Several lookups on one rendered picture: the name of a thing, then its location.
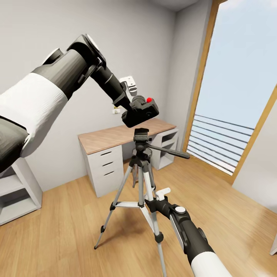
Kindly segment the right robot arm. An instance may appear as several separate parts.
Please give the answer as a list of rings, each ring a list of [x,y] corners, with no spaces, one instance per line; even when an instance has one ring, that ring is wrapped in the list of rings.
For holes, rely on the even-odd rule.
[[[170,188],[157,191],[157,199],[145,199],[145,202],[152,213],[159,211],[170,220],[194,277],[232,277],[208,244],[203,230],[191,221],[186,208],[169,204],[168,197],[164,196],[169,192]]]

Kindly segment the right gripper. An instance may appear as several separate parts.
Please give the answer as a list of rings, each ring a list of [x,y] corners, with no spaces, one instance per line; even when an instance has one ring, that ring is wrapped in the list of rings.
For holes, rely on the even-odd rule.
[[[162,200],[162,201],[157,200],[157,199],[148,201],[147,199],[145,199],[145,202],[152,213],[159,211],[162,214],[163,214],[164,206],[169,203],[167,196],[164,196],[164,200]]]

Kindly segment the camera tripod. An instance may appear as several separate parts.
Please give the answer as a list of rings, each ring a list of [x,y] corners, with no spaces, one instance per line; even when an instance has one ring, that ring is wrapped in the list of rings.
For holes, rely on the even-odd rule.
[[[104,233],[105,228],[108,224],[110,216],[116,207],[139,208],[142,211],[144,217],[146,218],[148,224],[150,225],[150,227],[155,235],[155,241],[157,242],[158,249],[159,249],[159,256],[160,256],[160,262],[161,262],[161,266],[162,266],[163,277],[167,277],[166,270],[165,270],[164,257],[163,257],[163,253],[162,253],[162,246],[161,246],[161,242],[163,241],[164,236],[163,236],[162,232],[159,232],[159,226],[158,226],[156,212],[151,213],[151,215],[150,215],[150,213],[148,212],[148,210],[145,207],[145,204],[146,204],[145,199],[147,199],[148,201],[154,200],[152,192],[154,191],[154,194],[156,193],[156,186],[154,184],[154,179],[152,177],[152,173],[151,173],[151,169],[150,169],[151,157],[148,157],[148,154],[145,154],[143,152],[145,151],[146,148],[151,148],[151,149],[156,149],[156,150],[159,150],[162,152],[167,152],[171,155],[175,155],[175,156],[185,158],[185,159],[189,159],[190,154],[185,153],[185,152],[180,152],[177,150],[164,149],[164,148],[160,148],[160,147],[157,147],[154,145],[149,145],[146,142],[148,142],[148,141],[151,142],[152,137],[148,137],[148,132],[149,132],[149,129],[147,129],[147,128],[136,128],[135,129],[133,140],[136,145],[135,149],[136,149],[137,153],[136,153],[136,155],[133,155],[131,157],[131,161],[129,162],[128,169],[127,169],[125,176],[123,178],[123,181],[119,187],[117,195],[115,196],[115,200],[112,202],[112,204],[110,206],[110,209],[109,209],[110,212],[106,219],[106,222],[105,222],[104,226],[101,227],[101,235],[98,239],[96,246],[94,247],[94,250],[96,250],[97,245],[101,239],[101,236]],[[139,202],[118,202],[119,196],[122,192],[122,189],[127,181],[127,178],[129,176],[134,164],[137,164],[137,166],[138,166]],[[144,195],[144,179],[145,179],[145,186],[146,186],[146,190],[147,190],[145,195]],[[155,194],[155,199],[157,199],[157,198],[158,198],[158,196]]]

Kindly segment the digital camera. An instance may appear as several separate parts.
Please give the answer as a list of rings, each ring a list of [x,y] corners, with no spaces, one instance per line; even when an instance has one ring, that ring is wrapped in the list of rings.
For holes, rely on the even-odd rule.
[[[128,128],[153,119],[159,114],[159,108],[153,98],[148,97],[146,101],[143,96],[137,95],[129,104],[133,113],[126,111],[122,114],[122,121]]]

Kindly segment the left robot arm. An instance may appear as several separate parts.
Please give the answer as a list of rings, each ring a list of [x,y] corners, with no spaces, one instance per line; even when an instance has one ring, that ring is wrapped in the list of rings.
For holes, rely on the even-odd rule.
[[[133,113],[126,95],[128,87],[130,95],[137,96],[133,77],[118,80],[92,38],[81,34],[65,54],[55,49],[42,66],[0,95],[0,177],[18,158],[38,149],[73,92],[89,76],[115,108]]]

